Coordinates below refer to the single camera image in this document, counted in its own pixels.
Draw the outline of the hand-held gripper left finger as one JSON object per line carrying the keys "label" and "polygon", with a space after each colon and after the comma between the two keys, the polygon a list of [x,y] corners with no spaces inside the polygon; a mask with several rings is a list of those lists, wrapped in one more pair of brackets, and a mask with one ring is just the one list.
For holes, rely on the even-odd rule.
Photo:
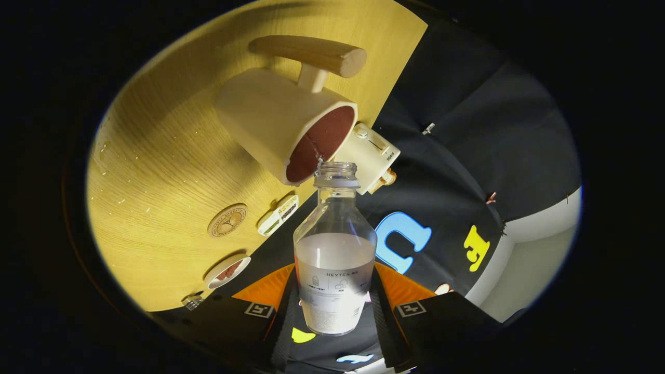
{"label": "hand-held gripper left finger", "polygon": [[299,301],[294,265],[233,296],[212,294],[189,310],[156,313],[156,322],[238,372],[283,372]]}

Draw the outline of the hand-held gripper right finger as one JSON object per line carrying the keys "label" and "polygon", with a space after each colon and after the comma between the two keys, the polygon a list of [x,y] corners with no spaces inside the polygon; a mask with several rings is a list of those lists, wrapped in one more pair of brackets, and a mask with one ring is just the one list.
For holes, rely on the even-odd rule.
{"label": "hand-held gripper right finger", "polygon": [[460,293],[437,295],[380,263],[373,268],[370,299],[385,365],[396,372],[461,366],[525,313],[520,309],[499,322]]}

